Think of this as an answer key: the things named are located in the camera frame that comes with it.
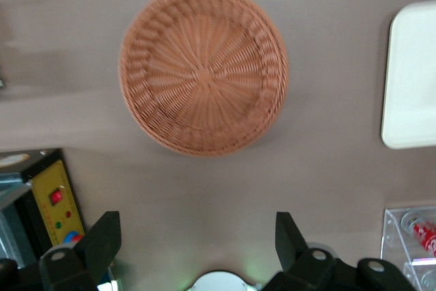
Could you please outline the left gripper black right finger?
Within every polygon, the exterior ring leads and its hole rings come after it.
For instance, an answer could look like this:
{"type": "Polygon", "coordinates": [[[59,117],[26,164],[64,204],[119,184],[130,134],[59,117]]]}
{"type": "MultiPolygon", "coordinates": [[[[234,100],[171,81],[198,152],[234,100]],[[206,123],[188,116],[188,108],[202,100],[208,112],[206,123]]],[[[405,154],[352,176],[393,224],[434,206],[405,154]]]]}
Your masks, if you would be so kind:
{"type": "Polygon", "coordinates": [[[329,251],[309,247],[288,212],[276,213],[275,249],[281,264],[264,290],[413,290],[391,262],[363,258],[350,266],[329,251]]]}

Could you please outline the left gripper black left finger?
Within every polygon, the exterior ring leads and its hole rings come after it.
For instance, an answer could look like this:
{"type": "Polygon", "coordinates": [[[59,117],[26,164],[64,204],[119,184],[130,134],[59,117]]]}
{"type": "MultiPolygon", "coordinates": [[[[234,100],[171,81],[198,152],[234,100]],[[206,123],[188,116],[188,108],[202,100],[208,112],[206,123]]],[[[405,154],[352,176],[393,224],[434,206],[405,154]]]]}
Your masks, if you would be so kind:
{"type": "Polygon", "coordinates": [[[96,290],[120,248],[120,213],[107,211],[72,247],[53,247],[35,264],[2,258],[1,289],[96,290]]]}

